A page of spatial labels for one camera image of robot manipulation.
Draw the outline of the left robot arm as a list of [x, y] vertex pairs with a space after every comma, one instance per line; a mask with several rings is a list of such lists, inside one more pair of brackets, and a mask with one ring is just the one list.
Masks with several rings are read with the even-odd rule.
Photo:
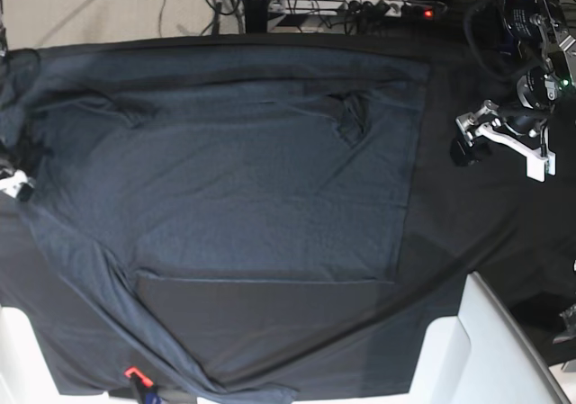
[[480, 67], [514, 90], [456, 118], [454, 162], [477, 163], [500, 144], [551, 174], [549, 123], [575, 98], [575, 38], [561, 0], [474, 0], [463, 32]]

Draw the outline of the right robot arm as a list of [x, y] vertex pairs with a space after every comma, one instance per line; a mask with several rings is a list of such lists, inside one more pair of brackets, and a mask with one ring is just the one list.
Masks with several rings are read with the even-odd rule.
[[[1, 93], [8, 87], [12, 58], [6, 32], [4, 0], [1, 0]], [[18, 202], [29, 201], [34, 192], [32, 150], [33, 144], [27, 136], [26, 129], [19, 130], [18, 139], [13, 146], [8, 145], [7, 139], [1, 139], [1, 193]]]

